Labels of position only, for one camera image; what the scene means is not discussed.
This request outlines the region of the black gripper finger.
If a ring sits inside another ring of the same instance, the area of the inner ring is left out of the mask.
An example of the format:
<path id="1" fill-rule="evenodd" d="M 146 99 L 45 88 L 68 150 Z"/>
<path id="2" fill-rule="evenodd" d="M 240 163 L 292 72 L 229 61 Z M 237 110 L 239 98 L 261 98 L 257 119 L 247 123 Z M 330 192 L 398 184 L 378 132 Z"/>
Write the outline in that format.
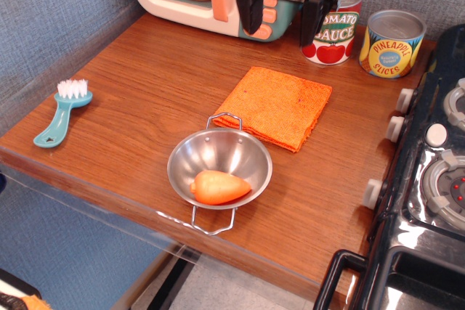
<path id="1" fill-rule="evenodd" d="M 336 0 L 302 0 L 300 45 L 310 45 L 320 32 L 326 15 L 333 9 Z"/>
<path id="2" fill-rule="evenodd" d="M 243 29 L 255 34 L 262 24 L 263 0 L 236 0 Z"/>

